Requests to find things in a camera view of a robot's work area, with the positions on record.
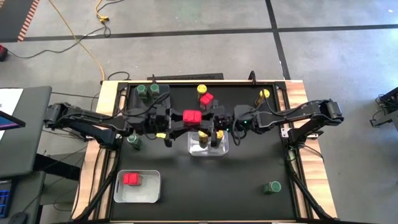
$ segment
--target black floor stripe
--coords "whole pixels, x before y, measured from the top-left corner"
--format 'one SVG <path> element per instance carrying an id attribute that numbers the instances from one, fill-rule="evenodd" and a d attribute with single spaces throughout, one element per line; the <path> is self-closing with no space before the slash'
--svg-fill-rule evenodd
<path id="1" fill-rule="evenodd" d="M 278 32 L 319 32 L 319 31 L 374 30 L 374 29 L 398 29 L 398 24 L 363 25 L 363 26 L 329 26 L 329 27 L 291 27 L 291 28 L 278 28 Z"/>
<path id="2" fill-rule="evenodd" d="M 89 36 L 86 39 L 106 39 L 106 38 L 134 38 L 134 37 L 171 37 L 185 35 L 215 35 L 215 34 L 260 34 L 272 32 L 270 28 L 249 28 L 249 29 L 215 29 L 215 30 L 186 30 L 186 31 L 165 31 L 165 32 L 142 32 L 128 34 L 112 34 L 110 37 L 104 37 L 103 34 Z M 46 41 L 46 40 L 73 40 L 71 35 L 53 36 L 53 37 L 25 37 L 24 41 Z"/>
<path id="3" fill-rule="evenodd" d="M 285 52 L 284 52 L 284 48 L 282 46 L 282 41 L 280 40 L 278 26 L 276 24 L 276 18 L 275 18 L 274 10 L 272 8 L 271 0 L 266 0 L 266 4 L 267 4 L 269 20 L 271 22 L 272 33 L 274 34 L 274 40 L 275 40 L 275 44 L 276 44 L 276 50 L 278 52 L 280 66 L 282 67 L 282 74 L 286 80 L 290 80 L 290 73 L 289 73 L 289 69 L 287 68 Z"/>
<path id="4" fill-rule="evenodd" d="M 185 30 L 185 31 L 165 31 L 165 32 L 142 32 L 112 34 L 104 37 L 103 34 L 89 36 L 86 39 L 106 39 L 106 38 L 135 38 L 135 37 L 170 37 L 185 35 L 214 35 L 214 34 L 261 34 L 270 32 L 321 32 L 321 31 L 340 31 L 340 30 L 377 30 L 377 29 L 398 29 L 398 24 L 366 25 L 366 26 L 332 26 L 332 27 L 288 27 L 288 28 L 248 28 L 248 29 L 217 29 L 217 30 Z M 43 36 L 25 37 L 24 41 L 48 41 L 48 40 L 73 40 L 71 35 L 62 36 Z M 0 37 L 0 42 L 16 42 L 17 37 Z"/>

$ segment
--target concrete floor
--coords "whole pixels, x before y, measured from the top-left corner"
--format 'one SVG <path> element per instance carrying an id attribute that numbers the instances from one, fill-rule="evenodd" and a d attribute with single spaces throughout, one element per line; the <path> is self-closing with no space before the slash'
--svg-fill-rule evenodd
<path id="1" fill-rule="evenodd" d="M 54 0 L 76 34 L 100 27 L 96 0 Z M 278 27 L 327 27 L 398 24 L 395 0 L 272 0 Z M 271 23 L 264 0 L 127 0 L 105 8 L 114 34 L 168 30 L 261 27 Z M 69 35 L 48 1 L 41 1 L 28 37 Z M 398 86 L 398 29 L 280 33 L 292 79 L 304 80 L 310 100 L 332 98 L 346 120 L 325 128 L 320 138 L 333 200 L 342 220 L 395 223 L 398 214 L 398 132 L 386 124 L 370 127 L 378 94 Z M 73 41 L 5 44 L 19 55 L 63 49 Z M 132 79 L 151 74 L 223 72 L 225 79 L 283 79 L 271 33 L 191 35 L 84 40 L 107 74 L 127 71 Z M 0 87 L 50 85 L 54 91 L 93 96 L 101 74 L 79 46 L 63 54 L 33 59 L 10 57 L 0 64 Z M 52 95 L 82 108 L 90 99 Z M 39 152 L 63 154 L 84 144 L 44 134 Z M 51 207 L 42 223 L 63 221 Z"/>

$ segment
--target hazard stripe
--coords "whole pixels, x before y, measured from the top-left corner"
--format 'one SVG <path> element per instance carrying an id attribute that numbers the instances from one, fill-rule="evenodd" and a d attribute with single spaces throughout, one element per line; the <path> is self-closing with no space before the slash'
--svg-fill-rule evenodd
<path id="1" fill-rule="evenodd" d="M 5 0 L 0 0 L 0 7 L 4 1 Z M 30 23 L 32 22 L 33 16 L 35 14 L 38 5 L 39 5 L 39 0 L 33 0 L 32 4 L 30 5 L 29 12 L 26 15 L 24 25 L 22 25 L 21 31 L 19 32 L 18 42 L 21 42 L 25 39 L 26 32 L 29 28 Z"/>

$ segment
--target clear plastic container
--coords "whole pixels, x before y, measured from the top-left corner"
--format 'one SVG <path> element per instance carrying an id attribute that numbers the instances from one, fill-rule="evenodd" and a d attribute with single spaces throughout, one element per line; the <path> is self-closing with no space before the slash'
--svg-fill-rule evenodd
<path id="1" fill-rule="evenodd" d="M 141 185 L 123 184 L 123 175 L 138 173 Z M 113 200 L 117 203 L 155 203 L 160 198 L 160 173 L 157 170 L 121 170 L 118 172 Z"/>
<path id="2" fill-rule="evenodd" d="M 188 152 L 192 156 L 223 156 L 228 152 L 228 133 L 224 131 L 224 136 L 218 147 L 210 146 L 210 138 L 207 146 L 201 147 L 197 132 L 188 132 Z"/>

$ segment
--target motor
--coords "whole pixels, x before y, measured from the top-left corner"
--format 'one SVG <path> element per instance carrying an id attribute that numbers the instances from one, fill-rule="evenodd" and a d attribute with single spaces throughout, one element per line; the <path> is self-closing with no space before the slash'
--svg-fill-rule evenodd
<path id="1" fill-rule="evenodd" d="M 5 61 L 7 57 L 8 49 L 0 45 L 0 62 Z"/>

